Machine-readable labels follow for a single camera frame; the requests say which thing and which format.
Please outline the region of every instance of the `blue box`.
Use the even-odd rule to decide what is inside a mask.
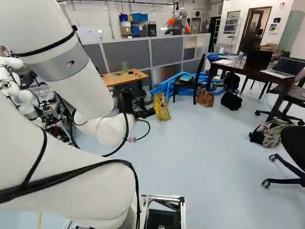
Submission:
[[[141,13],[132,13],[132,18],[134,21],[141,21]]]
[[[148,14],[141,14],[141,21],[148,21]]]
[[[127,14],[121,14],[119,16],[119,18],[120,18],[120,21],[128,21],[128,15]]]
[[[139,26],[132,26],[132,33],[133,34],[140,33],[140,27]]]

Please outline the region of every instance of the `wooden table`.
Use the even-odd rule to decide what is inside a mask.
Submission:
[[[129,69],[128,72],[119,71],[115,73],[106,73],[101,75],[104,83],[107,87],[118,86],[121,84],[137,82],[138,88],[140,91],[142,89],[142,80],[147,79],[148,75],[139,71],[138,69]],[[146,111],[145,101],[143,97],[140,97],[140,101],[137,101],[138,105],[142,108],[142,110]]]
[[[278,96],[266,121],[271,120],[275,116],[276,112],[279,110],[281,104],[284,101],[286,94],[288,93],[291,85],[293,84],[293,81],[294,81],[293,78],[281,79],[279,77],[269,75],[266,73],[252,71],[245,65],[245,61],[246,61],[245,58],[243,58],[242,61],[240,61],[240,60],[238,61],[237,57],[229,58],[227,60],[233,61],[233,62],[231,62],[229,64],[220,64],[220,63],[216,63],[216,62],[211,62],[210,74],[209,74],[208,82],[206,85],[206,89],[207,90],[210,89],[212,79],[217,75],[217,69],[222,69],[222,70],[229,71],[232,73],[246,75],[249,79],[253,79],[253,80],[257,80],[257,81],[271,82],[271,83],[283,85],[284,86],[283,91]]]

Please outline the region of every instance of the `gray partition wall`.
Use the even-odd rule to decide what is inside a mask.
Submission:
[[[99,73],[107,73],[105,61],[101,52],[99,44],[86,44],[83,45],[84,50],[90,57],[92,63],[98,68]]]
[[[152,65],[164,65],[181,61],[183,38],[152,40]]]
[[[122,62],[127,62],[129,69],[150,67],[148,40],[104,43],[103,48],[110,72],[121,71]]]
[[[202,55],[207,54],[209,42],[210,34],[204,33],[122,39],[85,45],[85,50],[102,71],[121,71],[122,62],[127,62],[129,69],[136,68],[148,74],[149,78],[142,84],[153,88],[181,71],[195,73]],[[129,85],[136,88],[136,83]]]

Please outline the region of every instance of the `window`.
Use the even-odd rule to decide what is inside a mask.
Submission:
[[[240,11],[228,12],[227,20],[225,21],[224,33],[234,34],[236,31]]]

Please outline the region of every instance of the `light gray floor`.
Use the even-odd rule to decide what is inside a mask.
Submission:
[[[249,80],[242,95],[242,108],[235,112],[221,106],[221,96],[212,108],[193,105],[191,97],[177,96],[174,104],[170,102],[171,120],[159,122],[155,116],[149,117],[149,135],[137,143],[126,143],[113,156],[133,164],[142,194],[184,195],[188,229],[305,227],[305,189],[271,185],[266,190],[261,186],[267,177],[295,175],[268,159],[270,154],[279,153],[292,162],[282,146],[266,149],[249,142],[248,133],[266,119],[263,114],[256,117],[254,111],[270,110],[264,97],[258,100],[259,83],[250,90],[251,83]],[[273,105],[276,96],[266,97]],[[296,106],[289,114],[305,118],[304,110]],[[137,122],[131,135],[141,136],[146,130],[145,123]],[[77,142],[95,154],[110,152],[85,135]],[[2,211],[2,217],[2,223],[14,223],[4,228],[36,227],[35,213]],[[55,215],[45,215],[42,221],[44,229],[59,229],[63,223],[64,218]]]

